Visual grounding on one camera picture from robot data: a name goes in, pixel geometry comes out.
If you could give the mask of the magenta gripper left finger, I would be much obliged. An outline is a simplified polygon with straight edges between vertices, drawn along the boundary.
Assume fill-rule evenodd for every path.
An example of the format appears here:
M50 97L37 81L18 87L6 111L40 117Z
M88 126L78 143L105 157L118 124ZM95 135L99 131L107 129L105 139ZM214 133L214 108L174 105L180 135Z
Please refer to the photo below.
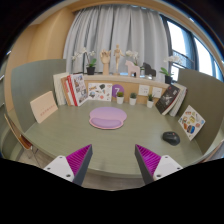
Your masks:
M68 156L59 155L44 170L81 186L92 154L92 145L87 145Z

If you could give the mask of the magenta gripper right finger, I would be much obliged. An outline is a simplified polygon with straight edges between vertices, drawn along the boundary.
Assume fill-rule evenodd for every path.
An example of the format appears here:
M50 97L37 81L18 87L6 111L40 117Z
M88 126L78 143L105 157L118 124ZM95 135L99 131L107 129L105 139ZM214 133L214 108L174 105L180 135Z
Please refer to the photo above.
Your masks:
M160 156L153 151L135 145L135 156L145 184L150 184L182 169L169 155Z

